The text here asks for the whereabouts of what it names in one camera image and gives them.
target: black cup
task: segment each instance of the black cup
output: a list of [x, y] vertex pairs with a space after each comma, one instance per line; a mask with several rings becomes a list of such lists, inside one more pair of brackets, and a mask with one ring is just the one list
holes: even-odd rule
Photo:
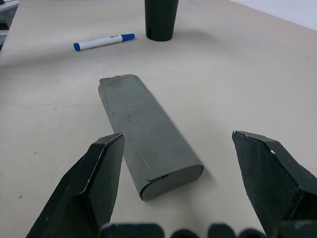
[[173, 37], [178, 0], [145, 0], [146, 35], [153, 41]]

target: marker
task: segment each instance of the marker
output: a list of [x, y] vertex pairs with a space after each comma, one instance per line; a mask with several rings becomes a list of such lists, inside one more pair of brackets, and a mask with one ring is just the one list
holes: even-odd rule
[[92, 41], [83, 41], [74, 44], [75, 51], [82, 51], [94, 47], [105, 46], [113, 43], [123, 42], [134, 39], [134, 34], [125, 34], [111, 37], [102, 37]]

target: beige table surface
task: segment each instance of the beige table surface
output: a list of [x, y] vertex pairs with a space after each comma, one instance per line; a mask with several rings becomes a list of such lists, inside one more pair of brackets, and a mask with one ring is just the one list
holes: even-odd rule
[[[317, 175], [316, 32], [226, 1], [181, 0], [169, 42], [146, 38], [142, 0], [22, 0], [0, 55], [0, 237], [25, 237], [63, 174], [112, 133], [99, 79], [139, 76], [208, 173], [143, 202], [122, 163], [113, 222], [167, 237], [213, 222], [261, 229], [233, 130], [279, 140]], [[75, 52], [73, 43], [137, 40]]]

